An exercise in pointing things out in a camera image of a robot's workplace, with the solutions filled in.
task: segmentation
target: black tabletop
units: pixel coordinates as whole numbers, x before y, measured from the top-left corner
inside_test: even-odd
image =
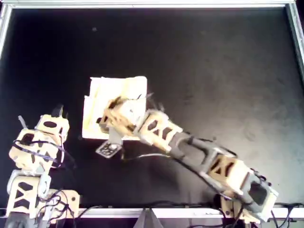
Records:
[[[284,9],[15,9],[0,62],[0,206],[18,115],[34,127],[58,103],[78,168],[51,171],[53,188],[77,190],[82,206],[210,200],[174,161],[106,160],[95,153],[102,141],[80,137],[90,77],[138,75],[176,124],[238,153],[279,201],[302,201],[304,96]]]

